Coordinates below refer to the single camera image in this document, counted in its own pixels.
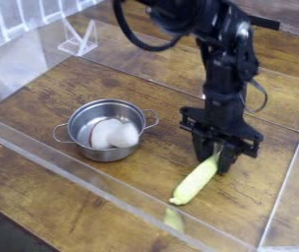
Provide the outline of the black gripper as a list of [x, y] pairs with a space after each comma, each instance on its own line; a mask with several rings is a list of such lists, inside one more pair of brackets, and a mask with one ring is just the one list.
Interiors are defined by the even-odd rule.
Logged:
[[207, 92], [204, 107], [184, 106], [180, 127], [191, 132], [195, 156], [204, 161], [214, 154], [214, 144], [226, 143], [218, 160], [218, 173], [228, 172], [238, 155], [258, 156], [263, 135], [243, 118], [247, 90], [232, 94]]

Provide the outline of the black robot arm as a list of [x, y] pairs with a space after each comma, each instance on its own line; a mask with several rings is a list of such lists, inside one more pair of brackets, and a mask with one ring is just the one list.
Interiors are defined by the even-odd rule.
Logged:
[[194, 35], [206, 69], [204, 107], [182, 108], [195, 155], [206, 160], [216, 148], [220, 174], [238, 156], [258, 155], [262, 134], [243, 118], [247, 83], [258, 74], [247, 14], [227, 0], [154, 0], [150, 17], [175, 36]]

